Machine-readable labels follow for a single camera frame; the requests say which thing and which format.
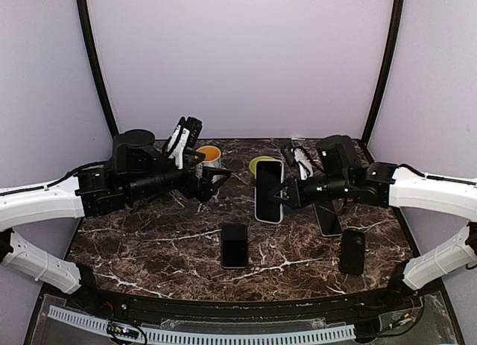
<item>black smartphone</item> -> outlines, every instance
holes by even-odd
[[[260,160],[256,164],[255,218],[269,224],[279,224],[283,219],[283,205],[270,201],[269,194],[283,182],[283,162]]]
[[[340,220],[336,215],[335,205],[332,201],[313,203],[315,208],[315,216],[320,226],[321,235],[323,237],[332,237],[334,235],[341,235],[343,230],[341,228]]]
[[[244,224],[223,224],[221,241],[222,268],[246,268],[248,266],[247,226]]]
[[[342,273],[361,276],[364,272],[364,233],[344,230],[341,236],[341,254],[338,269]]]

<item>white wall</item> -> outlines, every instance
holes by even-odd
[[[360,137],[393,0],[89,0],[125,131]]]
[[[477,177],[477,0],[405,0],[391,75],[370,150],[378,160]],[[466,221],[409,209],[421,252]],[[476,344],[477,272],[444,278],[468,344]]]
[[[0,187],[53,180],[110,155],[75,0],[0,0]],[[17,227],[63,257],[77,222]],[[41,284],[0,267],[0,343],[23,344]]]

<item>green bowl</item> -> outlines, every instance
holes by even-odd
[[[252,171],[252,174],[254,175],[256,173],[256,164],[260,160],[275,160],[275,158],[271,156],[258,156],[252,161],[250,161],[249,168],[250,168],[250,171]]]

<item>black pole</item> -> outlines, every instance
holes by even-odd
[[[92,35],[91,21],[89,20],[88,3],[87,0],[76,0],[76,3],[78,5],[78,13],[80,15],[81,29],[83,30],[84,45],[86,46],[89,66],[91,67],[92,77],[95,80],[99,101],[101,102],[103,114],[111,136],[115,136],[119,134],[118,125],[114,119],[110,99],[107,97],[106,86],[104,85],[103,74],[101,73],[101,68],[99,66],[95,40]]]
[[[379,71],[378,83],[374,91],[373,102],[371,103],[370,113],[367,116],[366,126],[364,127],[361,141],[367,145],[373,133],[374,125],[378,118],[379,108],[381,107],[382,97],[385,94],[386,83],[388,82],[389,71],[393,61],[394,49],[396,48],[397,33],[399,23],[401,22],[402,6],[404,0],[394,0],[393,10],[391,12],[391,22],[389,24],[388,39],[386,41],[385,54],[382,58],[381,71]]]

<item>marble table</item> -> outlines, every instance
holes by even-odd
[[[349,203],[340,216],[344,229],[365,232],[362,276],[339,272],[340,238],[321,236],[311,206],[285,208],[279,225],[255,220],[248,163],[260,155],[281,158],[280,142],[200,140],[198,146],[219,147],[223,166],[233,173],[213,199],[199,203],[173,192],[142,204],[137,212],[126,209],[86,219],[79,226],[67,259],[92,267],[102,289],[179,300],[300,300],[385,287],[394,265],[412,257],[391,209]],[[316,140],[300,143],[318,159]],[[366,165],[358,145],[356,149]],[[285,176],[292,174],[296,171],[286,166]],[[248,269],[222,269],[223,222],[248,225]]]

